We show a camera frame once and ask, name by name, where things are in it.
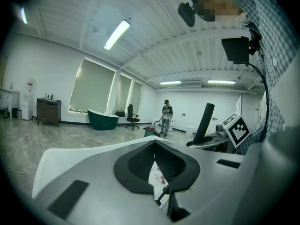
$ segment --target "black chair backrest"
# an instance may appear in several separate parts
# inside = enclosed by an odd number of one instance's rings
[[[133,117],[133,105],[129,104],[129,106],[127,107],[127,111],[128,111],[128,117],[132,118]]]

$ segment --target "ceiling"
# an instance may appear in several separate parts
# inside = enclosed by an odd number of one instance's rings
[[[196,18],[188,27],[177,14],[178,5],[191,0],[31,0],[25,5],[28,24],[18,33],[58,42],[97,56],[149,83],[158,91],[204,90],[218,92],[263,91],[251,68],[229,62],[223,38],[249,37],[242,21]],[[122,20],[131,27],[107,51],[103,47]],[[250,62],[257,65],[256,56]],[[212,80],[235,80],[235,85],[211,86]],[[179,86],[159,85],[180,80]]]

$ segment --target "black cable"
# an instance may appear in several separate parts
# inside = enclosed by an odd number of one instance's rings
[[[161,119],[162,119],[162,117],[160,118],[160,120],[156,121],[156,122],[154,123],[154,126],[153,126],[153,128],[154,128],[154,135],[155,135],[156,137],[160,137],[160,135],[159,135],[159,133],[155,130],[155,124],[156,124],[157,122],[160,122]]]
[[[165,189],[163,190],[163,192],[162,192],[162,194],[159,196],[159,198],[158,198],[157,200],[155,200],[156,203],[157,203],[159,206],[161,205],[160,200],[163,198],[163,196],[164,196],[166,193],[168,193],[168,191],[169,191],[169,185],[167,185],[167,186],[165,187]]]
[[[254,68],[254,70],[259,74],[259,76],[262,78],[262,82],[263,82],[264,88],[266,90],[267,113],[266,113],[266,121],[265,121],[265,124],[264,124],[262,135],[261,135],[261,138],[259,140],[259,142],[261,143],[264,139],[264,136],[265,136],[266,132],[267,132],[267,123],[268,123],[268,118],[269,118],[269,90],[268,90],[268,85],[267,85],[267,82],[266,82],[266,77],[261,73],[261,71],[256,66],[252,65],[251,63],[249,63],[249,65],[251,65]]]

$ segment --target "wooden cabinet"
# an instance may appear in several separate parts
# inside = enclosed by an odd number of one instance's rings
[[[61,122],[61,102],[48,99],[37,99],[37,124],[39,122],[54,123],[59,126]]]

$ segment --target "floor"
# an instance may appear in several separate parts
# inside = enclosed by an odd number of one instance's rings
[[[23,192],[31,196],[35,172],[43,153],[50,148],[91,148],[123,143],[144,137],[145,130],[134,131],[125,126],[116,130],[96,131],[87,125],[37,125],[36,121],[4,119],[0,116],[1,160],[9,177]],[[172,131],[167,140],[185,145],[191,138]]]

